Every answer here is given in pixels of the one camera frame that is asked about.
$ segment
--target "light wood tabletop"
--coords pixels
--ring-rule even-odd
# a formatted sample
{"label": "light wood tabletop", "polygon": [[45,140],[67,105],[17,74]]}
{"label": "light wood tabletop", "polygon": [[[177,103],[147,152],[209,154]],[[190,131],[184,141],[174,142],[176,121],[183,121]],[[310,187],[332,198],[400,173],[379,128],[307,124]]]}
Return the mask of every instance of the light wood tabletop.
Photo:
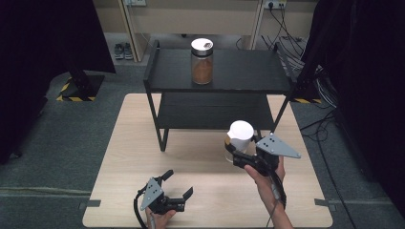
{"label": "light wood tabletop", "polygon": [[[272,113],[278,114],[284,97],[267,98]],[[153,94],[153,99],[158,107],[160,95]],[[330,227],[329,208],[315,204],[324,195],[289,105],[275,134],[302,156],[285,158],[287,213],[293,226]],[[88,205],[83,224],[139,227],[133,208],[138,190],[150,177],[172,169],[174,175],[161,185],[165,194],[181,198],[190,187],[194,194],[185,211],[170,220],[169,228],[266,227],[268,212],[254,181],[224,157],[225,137],[226,130],[170,130],[166,151],[161,152],[146,94],[127,94],[90,197],[89,203],[99,201],[99,205]],[[251,143],[247,151],[254,149]],[[144,212],[140,214],[146,220]]]}

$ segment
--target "jar with brown contents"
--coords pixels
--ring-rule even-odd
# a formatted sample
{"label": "jar with brown contents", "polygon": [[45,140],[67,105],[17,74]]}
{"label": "jar with brown contents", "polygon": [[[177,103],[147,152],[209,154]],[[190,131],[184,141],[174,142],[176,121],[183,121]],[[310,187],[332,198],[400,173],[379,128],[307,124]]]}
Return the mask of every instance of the jar with brown contents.
{"label": "jar with brown contents", "polygon": [[191,43],[191,73],[197,84],[211,82],[213,75],[213,43],[200,38]]}

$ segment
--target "silver lid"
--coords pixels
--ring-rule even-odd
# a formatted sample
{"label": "silver lid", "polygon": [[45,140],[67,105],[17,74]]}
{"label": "silver lid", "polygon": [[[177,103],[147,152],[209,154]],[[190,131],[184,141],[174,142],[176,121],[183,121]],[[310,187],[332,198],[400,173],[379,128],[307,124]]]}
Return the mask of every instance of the silver lid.
{"label": "silver lid", "polygon": [[193,40],[193,42],[191,42],[191,47],[191,52],[197,56],[208,56],[214,51],[214,43],[205,38]]}

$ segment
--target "power outlet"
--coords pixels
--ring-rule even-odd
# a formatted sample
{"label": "power outlet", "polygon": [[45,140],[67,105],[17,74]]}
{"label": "power outlet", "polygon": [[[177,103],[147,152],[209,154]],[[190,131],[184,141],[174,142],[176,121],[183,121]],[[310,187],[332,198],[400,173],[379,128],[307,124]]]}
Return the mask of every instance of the power outlet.
{"label": "power outlet", "polygon": [[266,0],[265,9],[270,9],[269,3],[273,3],[273,10],[280,10],[286,8],[287,0]]}
{"label": "power outlet", "polygon": [[125,0],[125,5],[130,7],[146,7],[146,0]]}

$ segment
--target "pair of sneakers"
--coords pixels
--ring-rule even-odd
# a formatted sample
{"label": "pair of sneakers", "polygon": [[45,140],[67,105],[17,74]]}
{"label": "pair of sneakers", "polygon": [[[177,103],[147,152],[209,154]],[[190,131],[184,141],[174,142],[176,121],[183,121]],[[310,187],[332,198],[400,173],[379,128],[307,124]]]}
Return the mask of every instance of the pair of sneakers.
{"label": "pair of sneakers", "polygon": [[129,43],[125,43],[124,45],[122,44],[116,44],[114,47],[114,57],[119,60],[119,59],[134,59],[134,56],[132,55],[132,50],[131,46]]}

